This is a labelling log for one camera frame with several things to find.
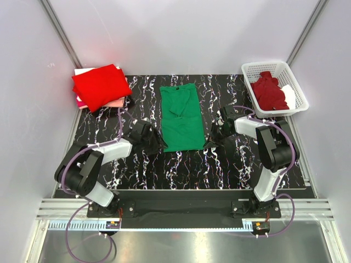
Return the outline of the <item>green t shirt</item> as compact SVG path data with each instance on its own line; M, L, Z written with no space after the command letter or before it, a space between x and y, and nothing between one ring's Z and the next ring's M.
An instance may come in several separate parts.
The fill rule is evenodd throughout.
M205 135L195 84L161 87L160 92L165 152L203 149Z

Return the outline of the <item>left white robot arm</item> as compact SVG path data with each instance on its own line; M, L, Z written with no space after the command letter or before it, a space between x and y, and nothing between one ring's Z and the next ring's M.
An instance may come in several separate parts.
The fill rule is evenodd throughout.
M118 194L98 182L101 167L134 152L153 155L168 145L158 130L148 121L136 121L125 135L117 139L84 145L74 143L54 174L64 191L78 195L95 204L107 217L114 216L119 207Z

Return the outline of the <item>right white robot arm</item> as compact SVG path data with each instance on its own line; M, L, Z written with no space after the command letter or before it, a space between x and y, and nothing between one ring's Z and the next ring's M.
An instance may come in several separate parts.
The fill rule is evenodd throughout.
M273 207L283 176L299 159L299 149L286 121L256 119L253 117L254 111L245 115L235 112L235 108L226 106L219 110L219 117L212 123L209 138L203 147L223 146L226 138L237 134L256 139L263 168L241 213L261 217Z

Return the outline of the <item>black marble pattern mat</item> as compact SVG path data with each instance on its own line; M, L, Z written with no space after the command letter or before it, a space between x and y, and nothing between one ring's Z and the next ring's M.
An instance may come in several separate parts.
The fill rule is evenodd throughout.
M195 85L205 134L221 107L251 107L242 75L130 75L127 81L133 93L125 100L123 115L118 116L115 108L82 110L75 141L93 144L114 139L120 130L127 130L131 118L148 118L161 128L161 87ZM104 165L99 182L111 190L251 189L261 170L256 140L239 135L228 138L223 147L202 151L134 153Z

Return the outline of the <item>folded pink t shirt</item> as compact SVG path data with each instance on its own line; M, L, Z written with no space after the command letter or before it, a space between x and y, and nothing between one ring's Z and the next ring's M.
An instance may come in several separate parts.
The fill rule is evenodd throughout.
M124 97L108 102L106 105L104 105L104 107L115 107L115 108L123 107L123 106L124 106Z

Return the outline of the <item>dark red t shirt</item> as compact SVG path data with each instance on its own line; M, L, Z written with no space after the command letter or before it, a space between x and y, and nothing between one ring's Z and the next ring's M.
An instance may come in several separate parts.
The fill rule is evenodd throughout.
M269 71L260 73L258 81L251 83L259 107L264 111L288 110L286 97L279 87L277 78L272 77Z

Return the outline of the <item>folded red t shirt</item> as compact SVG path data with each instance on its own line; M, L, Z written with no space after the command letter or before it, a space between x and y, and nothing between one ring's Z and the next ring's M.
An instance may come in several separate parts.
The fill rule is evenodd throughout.
M72 76L73 92L86 104L90 112L104 107L108 102L132 95L124 72L95 75L90 72Z

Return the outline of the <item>folded magenta t shirt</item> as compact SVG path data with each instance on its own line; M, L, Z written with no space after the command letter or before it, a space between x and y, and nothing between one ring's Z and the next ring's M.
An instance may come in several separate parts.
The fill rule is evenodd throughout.
M77 104L77 106L79 107L79 108L86 108L86 104L84 103L84 102L82 102L82 101L76 101L76 104Z

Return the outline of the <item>white cloth in basket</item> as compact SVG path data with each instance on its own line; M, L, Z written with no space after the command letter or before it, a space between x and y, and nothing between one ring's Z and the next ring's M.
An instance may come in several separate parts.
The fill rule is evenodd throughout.
M285 102L290 110L294 110L296 108L296 95L295 91L292 89L290 85L285 85L281 88L285 95Z

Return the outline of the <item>white plastic basket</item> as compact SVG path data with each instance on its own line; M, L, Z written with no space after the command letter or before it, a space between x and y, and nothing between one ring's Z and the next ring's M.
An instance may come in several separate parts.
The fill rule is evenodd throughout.
M287 117L298 112L306 111L309 108L308 101L286 62L279 60L249 62L241 66L241 71L244 76L244 84L258 118ZM269 71L272 77L277 78L280 87L289 85L292 88L296 96L295 109L265 111L260 108L254 91L252 90L251 83L256 82L260 78L260 73L264 71Z

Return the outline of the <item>folded white t shirt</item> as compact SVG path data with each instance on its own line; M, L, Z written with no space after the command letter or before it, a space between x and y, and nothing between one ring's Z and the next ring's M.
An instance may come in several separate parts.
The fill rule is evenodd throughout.
M114 74L118 72L123 72L123 70L120 67L117 67L113 64L111 65L106 65L102 67L92 67L92 68L80 68L80 69L74 69L75 76L85 74L90 72L91 74L95 75L108 75L108 74Z

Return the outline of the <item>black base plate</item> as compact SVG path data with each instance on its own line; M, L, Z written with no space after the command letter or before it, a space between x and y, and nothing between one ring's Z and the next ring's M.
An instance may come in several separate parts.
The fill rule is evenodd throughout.
M120 190L104 208L96 203L88 207L89 218L112 218L122 212L125 218L151 213L215 214L234 218L278 219L276 200L259 203L252 190Z

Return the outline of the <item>aluminium frame rail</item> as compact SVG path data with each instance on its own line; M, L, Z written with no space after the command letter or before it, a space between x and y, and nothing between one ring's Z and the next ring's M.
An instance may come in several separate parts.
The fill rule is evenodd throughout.
M268 215L253 216L238 213L242 200L230 202L205 201L189 203L188 208L161 211L151 210L153 200L121 203L121 208L111 217L97 205L86 205L78 199L44 199L37 220L47 220L52 230L63 230L69 218L71 230L100 231L180 231L180 232L251 232L258 223L281 221L332 221L328 201L324 199L297 199L290 202L280 199Z

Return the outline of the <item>right aluminium corner post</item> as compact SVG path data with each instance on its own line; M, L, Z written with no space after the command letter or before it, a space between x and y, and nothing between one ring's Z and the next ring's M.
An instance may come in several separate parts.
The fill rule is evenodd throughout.
M294 44L286 63L291 66L297 57L299 51L303 47L303 44L307 40L309 34L313 30L314 26L316 25L320 15L323 13L324 9L326 8L329 0L318 0L317 4L315 5L309 19L307 20L302 32L300 33L296 43Z

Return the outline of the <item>aluminium corner post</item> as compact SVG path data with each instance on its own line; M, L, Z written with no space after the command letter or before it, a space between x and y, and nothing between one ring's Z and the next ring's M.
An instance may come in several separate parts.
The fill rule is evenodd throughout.
M38 1L43 8L47 18L49 19L54 31L56 32L58 38L60 39L66 53L68 54L71 62L75 68L82 68L82 63L78 58L78 55L71 44L63 25L61 24L58 15L56 14L51 2L49 0L39 0Z
M320 15L323 13L324 9L326 8L329 0L318 0L317 4L315 5L309 19L307 20L302 32L300 33L296 43L294 44L286 63L291 66L297 57L299 51L303 47L303 44L307 40L309 34L313 30L314 26L316 25Z

